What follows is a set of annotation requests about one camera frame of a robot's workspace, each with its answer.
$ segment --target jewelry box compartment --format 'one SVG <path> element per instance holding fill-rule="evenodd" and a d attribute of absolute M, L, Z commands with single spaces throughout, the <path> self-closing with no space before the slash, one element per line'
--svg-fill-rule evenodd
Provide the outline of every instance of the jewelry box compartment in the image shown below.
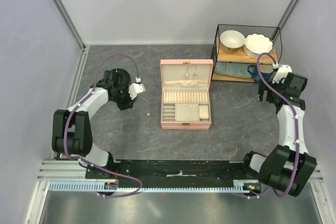
<path fill-rule="evenodd" d="M 207 92 L 163 92 L 162 121 L 209 122 L 210 118 Z"/>

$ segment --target metal floor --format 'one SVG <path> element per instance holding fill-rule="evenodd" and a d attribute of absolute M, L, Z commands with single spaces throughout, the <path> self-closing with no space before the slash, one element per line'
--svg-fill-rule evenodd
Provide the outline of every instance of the metal floor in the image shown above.
<path fill-rule="evenodd" d="M 322 223 L 312 190 L 298 197 L 260 199 L 215 193 L 141 193 L 103 199 L 94 193 L 50 191 L 40 224 L 179 224 L 179 223 Z"/>

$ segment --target jewelry box drawer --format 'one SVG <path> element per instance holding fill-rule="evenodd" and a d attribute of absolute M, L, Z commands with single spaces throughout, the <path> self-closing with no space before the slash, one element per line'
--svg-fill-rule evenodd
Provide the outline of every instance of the jewelry box drawer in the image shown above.
<path fill-rule="evenodd" d="M 208 130 L 211 122 L 162 122 L 163 129 L 171 130 Z"/>

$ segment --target earring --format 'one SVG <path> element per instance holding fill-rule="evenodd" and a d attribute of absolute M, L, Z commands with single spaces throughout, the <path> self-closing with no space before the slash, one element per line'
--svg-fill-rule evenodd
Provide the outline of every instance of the earring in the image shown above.
<path fill-rule="evenodd" d="M 189 73 L 189 66 L 187 66 L 187 73 L 184 75 L 187 80 L 189 79 L 189 74 L 188 73 Z"/>
<path fill-rule="evenodd" d="M 195 78 L 196 76 L 198 76 L 198 73 L 197 73 L 197 66 L 195 67 L 195 72 L 193 73 L 193 77 Z"/>

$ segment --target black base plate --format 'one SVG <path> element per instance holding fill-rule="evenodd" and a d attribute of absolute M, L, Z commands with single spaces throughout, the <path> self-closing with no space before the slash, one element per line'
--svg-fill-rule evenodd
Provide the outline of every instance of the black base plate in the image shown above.
<path fill-rule="evenodd" d="M 172 160 L 127 160 L 113 163 L 113 172 L 138 178 L 143 188 L 197 188 L 233 187 L 234 179 L 257 179 L 258 174 L 245 168 L 242 162 L 230 161 L 172 161 Z M 183 175 L 168 176 L 182 172 Z M 114 179 L 99 169 L 89 167 L 86 179 Z M 118 177 L 120 188 L 138 187 L 138 182 Z"/>

